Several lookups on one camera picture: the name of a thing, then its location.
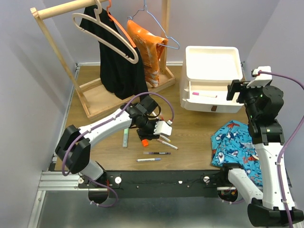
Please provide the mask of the white marker yellow cap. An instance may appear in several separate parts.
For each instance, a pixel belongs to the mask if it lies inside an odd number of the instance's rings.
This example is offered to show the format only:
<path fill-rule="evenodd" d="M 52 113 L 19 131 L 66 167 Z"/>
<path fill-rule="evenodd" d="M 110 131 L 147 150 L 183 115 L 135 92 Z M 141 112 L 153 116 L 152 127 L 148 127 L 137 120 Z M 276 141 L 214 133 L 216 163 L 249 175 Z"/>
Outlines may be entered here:
<path fill-rule="evenodd" d="M 164 139 L 167 142 L 171 142 L 171 140 L 169 138 L 167 138 L 166 136 L 160 135 L 160 138 Z"/>

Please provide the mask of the brown top drawer pull tab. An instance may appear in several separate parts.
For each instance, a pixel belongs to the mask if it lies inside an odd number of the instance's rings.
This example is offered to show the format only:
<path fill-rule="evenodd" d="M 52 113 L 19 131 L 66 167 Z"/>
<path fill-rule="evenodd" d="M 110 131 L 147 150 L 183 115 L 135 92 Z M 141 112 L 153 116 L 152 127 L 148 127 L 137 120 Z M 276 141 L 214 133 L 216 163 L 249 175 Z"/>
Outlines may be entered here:
<path fill-rule="evenodd" d="M 211 111 L 215 112 L 217 110 L 217 107 L 218 107 L 217 105 L 213 105 L 212 108 L 211 108 Z"/>

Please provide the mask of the white three-drawer organizer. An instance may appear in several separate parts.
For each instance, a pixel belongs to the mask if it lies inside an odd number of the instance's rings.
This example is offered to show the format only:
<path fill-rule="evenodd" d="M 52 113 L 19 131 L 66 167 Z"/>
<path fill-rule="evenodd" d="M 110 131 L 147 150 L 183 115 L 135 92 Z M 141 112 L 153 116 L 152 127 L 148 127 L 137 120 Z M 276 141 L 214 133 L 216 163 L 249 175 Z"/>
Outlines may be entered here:
<path fill-rule="evenodd" d="M 180 105 L 190 111 L 237 113 L 242 107 L 237 98 L 226 100 L 227 86 L 236 79 L 243 79 L 236 47 L 188 46 L 180 76 Z M 218 97 L 196 96 L 192 92 Z M 213 105 L 218 106 L 215 112 L 211 111 Z"/>

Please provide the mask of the white marker pink cap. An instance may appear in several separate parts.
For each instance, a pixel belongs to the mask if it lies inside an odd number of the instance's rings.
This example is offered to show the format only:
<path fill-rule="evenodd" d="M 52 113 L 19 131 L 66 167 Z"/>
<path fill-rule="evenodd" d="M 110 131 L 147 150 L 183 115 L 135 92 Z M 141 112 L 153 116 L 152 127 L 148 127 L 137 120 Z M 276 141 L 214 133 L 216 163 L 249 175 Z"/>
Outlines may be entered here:
<path fill-rule="evenodd" d="M 210 94 L 203 94 L 203 93 L 199 93 L 199 92 L 192 92 L 193 95 L 196 96 L 203 96 L 203 97 L 209 97 L 209 98 L 217 98 L 217 95 L 210 95 Z"/>

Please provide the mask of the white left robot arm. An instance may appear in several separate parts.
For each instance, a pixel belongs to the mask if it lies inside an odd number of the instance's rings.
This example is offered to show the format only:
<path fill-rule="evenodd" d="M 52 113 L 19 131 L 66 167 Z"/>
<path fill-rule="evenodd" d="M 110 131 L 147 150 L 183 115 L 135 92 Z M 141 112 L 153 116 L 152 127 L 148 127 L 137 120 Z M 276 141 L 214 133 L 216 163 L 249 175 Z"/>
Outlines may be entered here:
<path fill-rule="evenodd" d="M 113 114 L 92 124 L 79 128 L 68 126 L 55 150 L 62 161 L 62 174 L 81 173 L 89 178 L 94 187 L 102 187 L 105 171 L 100 164 L 90 159 L 91 149 L 108 136 L 132 126 L 152 135 L 157 120 L 149 118 L 155 109 L 161 110 L 155 100 L 146 96 L 139 103 L 122 105 Z"/>

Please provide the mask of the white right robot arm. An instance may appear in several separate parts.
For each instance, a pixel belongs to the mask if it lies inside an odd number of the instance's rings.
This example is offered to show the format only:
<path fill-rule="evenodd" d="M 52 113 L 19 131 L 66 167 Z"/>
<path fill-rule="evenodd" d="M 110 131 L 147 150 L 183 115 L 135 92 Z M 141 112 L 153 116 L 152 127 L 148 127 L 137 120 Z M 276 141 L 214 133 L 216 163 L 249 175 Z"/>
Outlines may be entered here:
<path fill-rule="evenodd" d="M 283 128 L 276 120 L 284 93 L 270 84 L 250 87 L 249 81 L 233 80 L 227 100 L 238 93 L 237 102 L 245 105 L 248 131 L 260 162 L 263 189 L 260 190 L 240 165 L 224 165 L 218 180 L 233 184 L 247 203 L 247 215 L 254 227 L 293 227 L 304 220 L 289 192 L 283 147 L 287 144 Z"/>

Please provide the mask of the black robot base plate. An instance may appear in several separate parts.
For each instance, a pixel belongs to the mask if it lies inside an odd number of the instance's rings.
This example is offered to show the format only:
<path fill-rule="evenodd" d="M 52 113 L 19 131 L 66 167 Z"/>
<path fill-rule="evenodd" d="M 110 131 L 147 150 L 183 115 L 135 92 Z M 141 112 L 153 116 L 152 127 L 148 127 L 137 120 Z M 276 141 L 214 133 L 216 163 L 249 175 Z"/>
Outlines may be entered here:
<path fill-rule="evenodd" d="M 107 171 L 102 184 L 86 177 L 78 180 L 80 189 L 89 190 L 89 199 L 206 197 L 236 201 L 238 192 L 220 170 Z"/>

